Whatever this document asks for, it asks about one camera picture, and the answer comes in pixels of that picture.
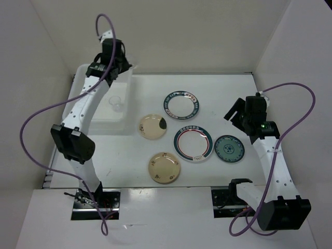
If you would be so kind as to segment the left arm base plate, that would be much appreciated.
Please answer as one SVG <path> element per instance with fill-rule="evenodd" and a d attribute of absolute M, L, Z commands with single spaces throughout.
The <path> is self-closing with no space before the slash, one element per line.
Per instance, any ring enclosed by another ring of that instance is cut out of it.
<path fill-rule="evenodd" d="M 97 201 L 99 210 L 107 220 L 119 219 L 120 189 L 104 189 L 103 197 Z M 101 220 L 93 202 L 89 197 L 76 190 L 71 220 Z"/>

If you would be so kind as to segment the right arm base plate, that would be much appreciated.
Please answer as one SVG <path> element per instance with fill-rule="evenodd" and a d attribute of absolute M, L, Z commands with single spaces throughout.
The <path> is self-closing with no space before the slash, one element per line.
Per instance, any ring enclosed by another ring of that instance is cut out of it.
<path fill-rule="evenodd" d="M 233 218 L 249 206 L 246 202 L 229 195 L 227 187 L 211 188 L 214 218 Z"/>

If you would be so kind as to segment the clear glass cup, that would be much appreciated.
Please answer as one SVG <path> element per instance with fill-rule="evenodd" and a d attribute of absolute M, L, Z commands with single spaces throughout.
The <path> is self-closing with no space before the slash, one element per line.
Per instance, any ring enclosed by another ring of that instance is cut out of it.
<path fill-rule="evenodd" d="M 122 103 L 121 98 L 119 96 L 111 96 L 108 100 L 109 104 L 112 107 L 114 112 L 122 112 Z"/>

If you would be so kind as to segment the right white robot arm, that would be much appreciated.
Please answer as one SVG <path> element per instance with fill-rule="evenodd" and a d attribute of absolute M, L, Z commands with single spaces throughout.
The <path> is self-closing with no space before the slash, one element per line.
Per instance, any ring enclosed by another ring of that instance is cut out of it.
<path fill-rule="evenodd" d="M 266 179 L 264 191 L 248 178 L 232 179 L 227 192 L 229 201 L 246 202 L 263 231 L 298 230 L 310 213 L 311 204 L 300 196 L 293 183 L 281 150 L 278 127 L 267 120 L 266 99 L 239 98 L 224 118 L 250 138 Z"/>

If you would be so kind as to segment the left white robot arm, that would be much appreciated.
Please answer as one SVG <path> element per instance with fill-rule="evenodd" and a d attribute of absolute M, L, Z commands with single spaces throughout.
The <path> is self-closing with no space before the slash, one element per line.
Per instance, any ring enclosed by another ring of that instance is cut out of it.
<path fill-rule="evenodd" d="M 82 98 L 76 101 L 62 123 L 54 124 L 50 130 L 58 151 L 79 178 L 79 193 L 94 208 L 103 203 L 104 193 L 92 162 L 95 142 L 88 137 L 89 127 L 99 103 L 113 81 L 131 66 L 126 58 L 123 42 L 113 38 L 104 39 L 101 53 L 85 73 Z"/>

